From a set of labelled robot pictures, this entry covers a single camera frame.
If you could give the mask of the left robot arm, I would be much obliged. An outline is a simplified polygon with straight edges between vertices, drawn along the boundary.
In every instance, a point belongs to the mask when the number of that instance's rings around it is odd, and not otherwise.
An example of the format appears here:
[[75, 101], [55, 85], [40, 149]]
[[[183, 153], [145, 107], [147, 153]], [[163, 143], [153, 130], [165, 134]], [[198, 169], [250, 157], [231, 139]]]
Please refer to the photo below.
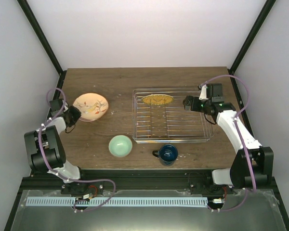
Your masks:
[[53, 174], [64, 183], [72, 183], [71, 187], [77, 194], [84, 194], [89, 183], [81, 178], [79, 167], [67, 160], [60, 139], [60, 134], [74, 126], [80, 116], [79, 109], [65, 106], [41, 124], [40, 128], [25, 133], [24, 140], [28, 164], [33, 172]]

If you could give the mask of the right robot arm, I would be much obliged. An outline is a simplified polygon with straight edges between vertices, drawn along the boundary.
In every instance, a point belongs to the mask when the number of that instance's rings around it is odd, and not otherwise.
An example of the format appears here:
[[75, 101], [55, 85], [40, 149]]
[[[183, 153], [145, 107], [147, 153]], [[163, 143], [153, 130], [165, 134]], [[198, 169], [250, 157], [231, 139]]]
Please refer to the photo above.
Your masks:
[[274, 153], [256, 140], [240, 121], [232, 103], [213, 102], [196, 96], [186, 96], [185, 110], [209, 115], [227, 135], [236, 153], [230, 168], [212, 171], [205, 180], [208, 193], [217, 193], [222, 185], [236, 188], [252, 188], [270, 185], [272, 181]]

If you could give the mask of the pink plate with bird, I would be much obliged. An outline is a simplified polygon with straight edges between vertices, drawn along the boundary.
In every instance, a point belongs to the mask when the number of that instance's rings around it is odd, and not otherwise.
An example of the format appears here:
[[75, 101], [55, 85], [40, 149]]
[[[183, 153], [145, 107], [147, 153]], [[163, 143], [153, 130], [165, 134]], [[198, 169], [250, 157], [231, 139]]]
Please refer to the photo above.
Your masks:
[[80, 112], [80, 120], [84, 122], [93, 122], [101, 118], [109, 108], [107, 99], [97, 93], [85, 93], [77, 97], [73, 106]]

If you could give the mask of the woven bamboo-pattern plate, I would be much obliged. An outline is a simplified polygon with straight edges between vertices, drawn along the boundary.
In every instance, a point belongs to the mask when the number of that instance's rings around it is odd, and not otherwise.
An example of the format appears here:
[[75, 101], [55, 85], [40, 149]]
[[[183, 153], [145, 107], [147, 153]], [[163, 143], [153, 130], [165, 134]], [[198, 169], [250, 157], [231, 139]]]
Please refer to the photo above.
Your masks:
[[144, 96], [141, 100], [148, 105], [166, 105], [173, 102], [174, 98], [166, 94], [151, 94]]

